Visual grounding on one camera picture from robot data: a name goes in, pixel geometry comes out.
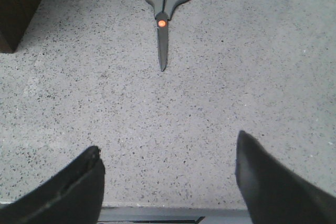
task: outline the gray floor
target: gray floor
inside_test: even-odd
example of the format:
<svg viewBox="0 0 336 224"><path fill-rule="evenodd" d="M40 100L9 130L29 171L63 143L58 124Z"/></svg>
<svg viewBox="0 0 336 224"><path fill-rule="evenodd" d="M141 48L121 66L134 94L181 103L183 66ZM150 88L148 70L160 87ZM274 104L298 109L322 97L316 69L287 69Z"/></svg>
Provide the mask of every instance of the gray floor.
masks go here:
<svg viewBox="0 0 336 224"><path fill-rule="evenodd" d="M0 201L94 144L105 206L245 209L240 129L336 195L335 20L335 0L191 0L160 72L144 0L43 0L0 56Z"/></svg>

